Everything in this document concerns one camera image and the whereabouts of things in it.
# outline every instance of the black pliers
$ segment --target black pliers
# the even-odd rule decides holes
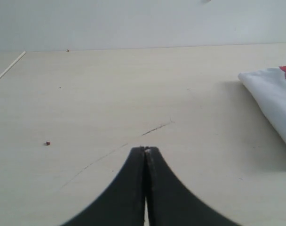
[[[109,187],[63,226],[238,226],[205,205],[174,175],[156,147],[135,147]]]

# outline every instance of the scratch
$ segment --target scratch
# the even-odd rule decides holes
[[[81,174],[83,171],[85,171],[87,168],[89,168],[90,166],[92,166],[93,164],[99,162],[100,160],[106,158],[107,156],[113,154],[114,152],[118,151],[119,149],[125,147],[126,145],[128,145],[128,143],[118,147],[117,149],[112,150],[111,152],[105,154],[104,156],[101,156],[99,159],[93,161],[92,163],[88,164],[86,167],[84,167],[82,170],[80,170],[77,174],[75,174],[70,180],[68,180],[63,186],[61,186],[61,188],[58,190],[62,190],[64,187],[66,187],[69,183],[71,183],[79,174]]]
[[[158,129],[160,129],[160,128],[163,128],[164,126],[168,126],[168,125],[170,125],[171,123],[174,123],[174,121],[172,121],[172,120],[170,119],[170,122],[169,122],[169,123],[161,124],[161,125],[159,125],[158,127],[154,128],[154,129],[151,129],[151,130],[147,131],[146,133],[143,133],[141,136],[145,136],[145,135],[147,135],[147,134],[149,134],[149,133],[151,133],[151,132],[153,132],[153,131],[156,131],[156,130],[158,130]]]

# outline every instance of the white cloth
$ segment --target white cloth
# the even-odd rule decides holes
[[[286,143],[286,66],[240,73],[238,77]]]

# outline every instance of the table surface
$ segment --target table surface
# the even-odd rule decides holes
[[[237,78],[280,65],[286,44],[27,53],[0,80],[0,226],[65,222],[139,145],[230,219],[286,226],[286,145]]]

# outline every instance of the white wall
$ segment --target white wall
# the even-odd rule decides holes
[[[0,0],[0,51],[286,42],[286,0]]]

